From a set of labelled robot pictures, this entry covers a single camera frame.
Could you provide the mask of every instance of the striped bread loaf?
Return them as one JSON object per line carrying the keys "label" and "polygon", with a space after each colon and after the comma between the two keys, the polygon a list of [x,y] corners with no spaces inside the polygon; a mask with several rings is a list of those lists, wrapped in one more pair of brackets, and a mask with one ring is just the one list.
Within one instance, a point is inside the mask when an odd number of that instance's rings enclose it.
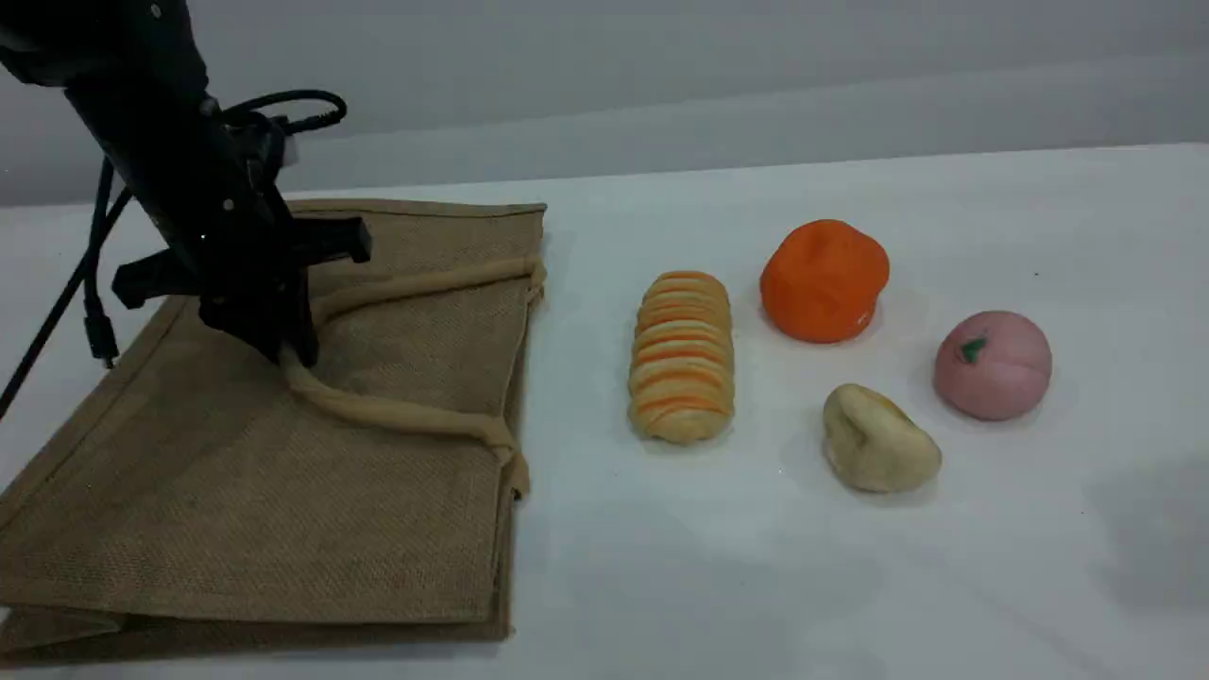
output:
{"label": "striped bread loaf", "polygon": [[630,359],[630,420],[647,437],[689,444],[735,413],[727,289],[707,273],[672,271],[642,298]]}

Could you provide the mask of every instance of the jute bag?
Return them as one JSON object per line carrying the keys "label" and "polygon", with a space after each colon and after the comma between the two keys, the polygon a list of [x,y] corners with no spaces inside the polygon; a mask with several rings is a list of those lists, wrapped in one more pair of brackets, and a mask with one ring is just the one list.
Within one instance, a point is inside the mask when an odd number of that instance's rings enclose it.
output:
{"label": "jute bag", "polygon": [[312,269],[319,363],[167,300],[0,496],[0,662],[508,635],[545,207],[291,209],[374,236]]}

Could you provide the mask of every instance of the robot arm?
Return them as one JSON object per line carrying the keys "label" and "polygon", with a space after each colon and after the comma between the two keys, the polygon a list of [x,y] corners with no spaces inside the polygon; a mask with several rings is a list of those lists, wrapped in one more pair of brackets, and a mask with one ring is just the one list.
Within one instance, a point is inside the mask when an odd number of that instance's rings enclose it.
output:
{"label": "robot arm", "polygon": [[247,106],[222,111],[207,94],[184,0],[4,2],[0,63],[23,82],[63,88],[163,236],[166,250],[118,269],[126,306],[197,295],[207,325],[270,361],[289,342],[314,363],[307,267],[368,261],[369,234],[359,219],[290,215],[274,180],[297,126]]}

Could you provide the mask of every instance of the beige potato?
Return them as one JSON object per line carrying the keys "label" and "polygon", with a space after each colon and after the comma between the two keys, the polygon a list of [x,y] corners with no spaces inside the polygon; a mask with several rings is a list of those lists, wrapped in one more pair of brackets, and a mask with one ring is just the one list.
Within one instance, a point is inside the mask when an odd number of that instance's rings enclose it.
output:
{"label": "beige potato", "polygon": [[909,491],[936,477],[941,449],[886,397],[840,385],[823,404],[827,460],[844,484],[880,494]]}

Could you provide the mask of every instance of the white table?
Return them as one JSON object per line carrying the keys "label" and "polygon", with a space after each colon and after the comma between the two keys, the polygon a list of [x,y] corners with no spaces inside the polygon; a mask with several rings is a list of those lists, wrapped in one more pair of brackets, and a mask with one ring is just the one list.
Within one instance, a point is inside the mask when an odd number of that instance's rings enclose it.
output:
{"label": "white table", "polygon": [[[1209,676],[1209,146],[336,195],[550,204],[515,638],[28,676]],[[780,335],[757,294],[786,232],[822,217],[873,235],[892,261],[872,328],[844,346]],[[0,212],[5,375],[87,218]],[[105,281],[156,238],[132,211]],[[632,315],[653,277],[681,267],[730,289],[737,357],[733,430],[687,451],[640,442],[625,420]],[[109,309],[125,345],[147,312]],[[1019,422],[966,420],[930,387],[939,340],[984,309],[1028,315],[1054,350],[1051,393]],[[0,484],[102,374],[81,316],[64,319],[0,425]],[[837,483],[820,407],[846,381],[932,433],[945,454],[936,484],[869,497]]]}

